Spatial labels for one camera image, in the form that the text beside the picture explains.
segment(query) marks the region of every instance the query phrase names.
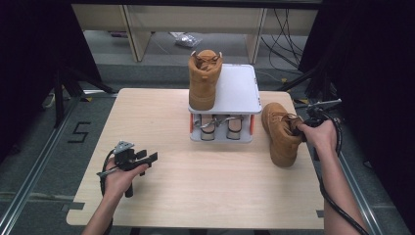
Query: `tan boot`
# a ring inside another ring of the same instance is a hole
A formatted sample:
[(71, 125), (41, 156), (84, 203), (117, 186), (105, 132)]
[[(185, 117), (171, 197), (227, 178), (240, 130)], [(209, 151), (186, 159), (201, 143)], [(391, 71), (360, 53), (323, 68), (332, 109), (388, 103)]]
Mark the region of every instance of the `tan boot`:
[(292, 131), (302, 119), (288, 114), (281, 104), (270, 103), (263, 108), (261, 120), (263, 128), (271, 137), (272, 162), (280, 167), (293, 165), (297, 158), (301, 136), (294, 136)]
[(216, 98), (216, 83), (222, 71), (222, 54), (205, 50), (189, 59), (189, 105), (194, 110), (210, 110)]

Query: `brown shoe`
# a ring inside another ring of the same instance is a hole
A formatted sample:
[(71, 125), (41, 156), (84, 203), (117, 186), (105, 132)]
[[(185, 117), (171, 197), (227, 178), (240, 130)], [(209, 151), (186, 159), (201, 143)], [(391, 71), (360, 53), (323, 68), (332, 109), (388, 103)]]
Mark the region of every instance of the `brown shoe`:
[(189, 105), (194, 110), (210, 110), (216, 98), (216, 83), (222, 71), (222, 54), (205, 50), (189, 59)]
[(279, 103), (265, 106), (261, 114), (262, 126), (271, 137), (270, 155), (275, 165), (289, 167), (297, 158), (301, 136), (293, 135), (293, 129), (302, 123), (301, 117), (288, 114)]

